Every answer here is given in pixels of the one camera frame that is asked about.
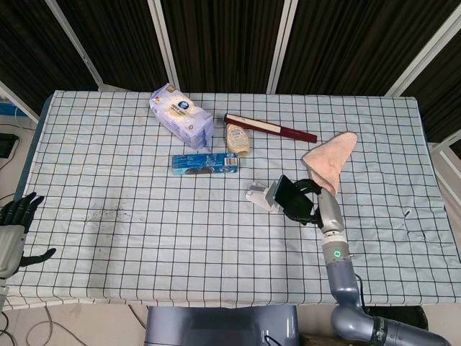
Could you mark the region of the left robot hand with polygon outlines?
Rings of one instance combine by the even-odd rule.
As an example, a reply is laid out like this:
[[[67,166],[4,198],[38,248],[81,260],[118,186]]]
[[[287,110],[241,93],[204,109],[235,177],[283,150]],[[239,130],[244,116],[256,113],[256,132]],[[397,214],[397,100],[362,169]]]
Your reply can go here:
[[[36,192],[11,200],[1,208],[1,279],[13,276],[19,268],[40,264],[50,259],[55,248],[36,256],[24,256],[24,244],[38,206],[44,196]]]

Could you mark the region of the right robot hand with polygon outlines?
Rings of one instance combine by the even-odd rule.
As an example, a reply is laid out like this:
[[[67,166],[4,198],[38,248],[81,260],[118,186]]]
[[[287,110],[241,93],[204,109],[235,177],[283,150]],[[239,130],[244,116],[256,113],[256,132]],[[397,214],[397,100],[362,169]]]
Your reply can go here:
[[[283,177],[287,202],[282,206],[284,214],[302,225],[316,225],[324,234],[331,231],[342,232],[344,221],[336,198],[312,179],[296,182]]]

